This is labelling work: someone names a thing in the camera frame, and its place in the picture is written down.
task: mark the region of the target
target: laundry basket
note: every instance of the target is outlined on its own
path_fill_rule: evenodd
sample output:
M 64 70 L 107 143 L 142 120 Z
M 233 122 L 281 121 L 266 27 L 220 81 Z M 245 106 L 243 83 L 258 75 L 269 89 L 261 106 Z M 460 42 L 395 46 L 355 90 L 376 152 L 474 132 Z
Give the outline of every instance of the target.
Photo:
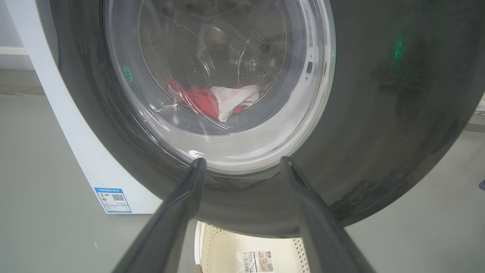
M 309 273 L 303 240 L 232 233 L 197 223 L 195 263 L 203 273 Z

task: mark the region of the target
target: white garment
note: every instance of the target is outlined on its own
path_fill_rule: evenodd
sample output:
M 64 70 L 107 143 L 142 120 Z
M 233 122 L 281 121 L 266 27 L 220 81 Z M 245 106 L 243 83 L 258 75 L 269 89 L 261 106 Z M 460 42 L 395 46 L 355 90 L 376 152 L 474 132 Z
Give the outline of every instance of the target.
M 251 106 L 259 99 L 259 87 L 248 85 L 239 89 L 214 86 L 210 89 L 219 104 L 219 121 L 226 122 L 234 108 Z

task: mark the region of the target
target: red cloth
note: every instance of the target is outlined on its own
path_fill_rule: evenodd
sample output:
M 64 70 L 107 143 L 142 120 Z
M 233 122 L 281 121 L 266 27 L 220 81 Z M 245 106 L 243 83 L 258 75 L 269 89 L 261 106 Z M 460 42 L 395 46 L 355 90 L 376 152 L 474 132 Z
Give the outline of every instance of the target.
M 201 113 L 212 119 L 217 119 L 219 116 L 219 104 L 210 89 L 206 88 L 201 90 L 193 85 L 186 91 L 173 78 L 167 79 L 167 87 L 180 93 L 184 102 L 196 113 Z M 234 88 L 238 89 L 241 87 L 244 87 L 244 85 L 238 84 Z M 234 108 L 233 113 L 239 114 L 243 110 L 244 107 L 240 105 Z

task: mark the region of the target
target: floor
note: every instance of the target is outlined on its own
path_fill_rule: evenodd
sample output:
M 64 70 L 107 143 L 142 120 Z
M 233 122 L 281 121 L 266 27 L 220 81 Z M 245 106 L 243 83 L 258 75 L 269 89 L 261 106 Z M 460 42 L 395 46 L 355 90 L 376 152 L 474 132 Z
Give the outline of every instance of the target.
M 485 133 L 464 132 L 417 186 L 347 228 L 378 273 L 483 271 L 484 162 Z M 150 217 L 103 212 L 45 96 L 0 95 L 0 174 L 2 273 L 110 272 Z

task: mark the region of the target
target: washing machine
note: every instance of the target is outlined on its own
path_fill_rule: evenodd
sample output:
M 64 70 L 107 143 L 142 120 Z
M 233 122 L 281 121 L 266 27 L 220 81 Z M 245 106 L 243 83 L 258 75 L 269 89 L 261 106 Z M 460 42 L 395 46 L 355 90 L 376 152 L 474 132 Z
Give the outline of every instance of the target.
M 7 6 L 107 213 L 153 213 L 204 157 L 200 221 L 298 237 L 290 156 L 350 225 L 425 176 L 485 90 L 481 0 Z

